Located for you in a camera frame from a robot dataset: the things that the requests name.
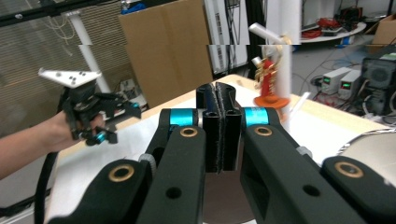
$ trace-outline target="white pole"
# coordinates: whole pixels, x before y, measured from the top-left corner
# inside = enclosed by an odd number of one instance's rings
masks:
[[[81,17],[79,16],[80,12],[78,10],[71,11],[65,13],[65,15],[70,19],[72,22],[79,39],[81,40],[82,45],[78,45],[79,50],[81,51],[82,55],[84,56],[87,65],[90,67],[91,71],[98,72],[100,71],[99,65],[95,60],[95,57],[92,54],[90,45],[92,45],[90,36],[85,29],[84,24],[82,23]],[[103,76],[96,79],[96,82],[99,86],[101,92],[110,92],[110,88],[108,87],[106,80]]]
[[[277,69],[276,75],[276,95],[280,98],[290,99],[291,94],[291,45],[282,45],[282,58]],[[290,131],[290,104],[287,104],[282,109],[282,114],[285,115],[283,128]]]
[[[291,44],[300,44],[301,3],[301,0],[280,0],[277,3],[272,2],[268,12],[271,15],[272,13],[277,13],[277,15],[270,16],[267,23],[270,27],[274,26],[274,29],[271,30],[276,30],[280,35],[277,35],[258,23],[254,23],[249,27],[249,31],[253,34],[258,35],[261,38],[268,39],[272,44],[282,45],[282,58],[276,73],[276,95],[280,98],[290,99],[291,95]],[[285,130],[289,132],[290,104],[282,108],[282,113],[286,117],[282,125]]]

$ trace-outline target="shelf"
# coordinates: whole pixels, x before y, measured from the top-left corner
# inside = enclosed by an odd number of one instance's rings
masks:
[[[322,41],[329,41],[329,40],[334,40],[334,39],[340,39],[346,36],[350,35],[355,35],[359,33],[360,31],[364,30],[366,28],[366,23],[364,22],[359,22],[358,27],[356,29],[352,30],[351,32],[341,32],[338,33],[338,35],[335,36],[318,36],[312,39],[301,39],[301,43],[316,43],[316,42],[322,42]]]

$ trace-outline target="white cylinder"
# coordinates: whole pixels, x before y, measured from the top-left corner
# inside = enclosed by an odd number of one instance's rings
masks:
[[[282,59],[277,69],[276,75],[276,95],[281,98],[290,99],[291,95],[291,45],[282,45]],[[285,120],[283,128],[290,131],[290,104],[282,108]]]
[[[99,65],[95,60],[95,57],[92,54],[90,45],[92,45],[90,36],[88,35],[87,30],[85,29],[84,23],[82,23],[81,17],[79,16],[79,11],[68,12],[65,15],[72,22],[76,33],[78,34],[78,38],[81,41],[82,45],[78,45],[79,50],[82,53],[87,65],[90,67],[90,70],[93,72],[100,71]],[[96,79],[96,83],[99,86],[99,90],[101,92],[110,92],[110,88],[107,85],[107,82],[103,76]]]
[[[81,41],[81,44],[83,45],[91,45],[91,39],[90,36],[88,35],[87,30],[85,29],[84,23],[82,23],[81,17],[79,16],[80,12],[79,11],[72,11],[66,13],[66,16],[69,18],[69,20],[72,22],[73,27],[76,30],[76,33],[78,34],[78,37]]]
[[[273,41],[275,44],[278,45],[284,45],[285,42],[283,41],[282,38],[279,37],[279,35],[265,29],[265,27],[261,26],[260,24],[253,23],[248,27],[249,31],[263,39],[269,39],[270,41]]]
[[[280,34],[291,40],[293,45],[300,44],[301,37],[301,0],[282,0],[280,1]]]
[[[100,71],[99,65],[95,60],[95,57],[92,54],[91,48],[89,45],[78,45],[79,50],[84,56],[85,62],[90,67],[90,70],[93,72]],[[110,88],[107,85],[107,82],[103,76],[96,79],[96,83],[98,84],[99,90],[101,92],[110,92]]]
[[[304,102],[306,99],[308,99],[308,96],[311,94],[311,92],[306,91],[304,94],[300,97],[298,102],[294,105],[293,109],[290,110],[290,119],[293,119],[294,115],[301,109],[303,106]]]

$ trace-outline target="mounting plate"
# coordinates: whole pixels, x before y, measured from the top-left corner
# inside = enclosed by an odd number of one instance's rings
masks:
[[[60,70],[45,70],[40,68],[38,75],[57,82],[69,88],[79,87],[87,82],[93,81],[102,76],[101,71],[86,72],[86,71],[60,71]]]

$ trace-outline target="red toy figure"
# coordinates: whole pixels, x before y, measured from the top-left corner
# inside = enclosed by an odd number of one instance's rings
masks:
[[[272,107],[280,110],[289,103],[289,99],[280,98],[275,94],[276,65],[269,59],[263,59],[257,64],[256,80],[261,85],[261,95],[254,99],[254,103],[262,107]]]

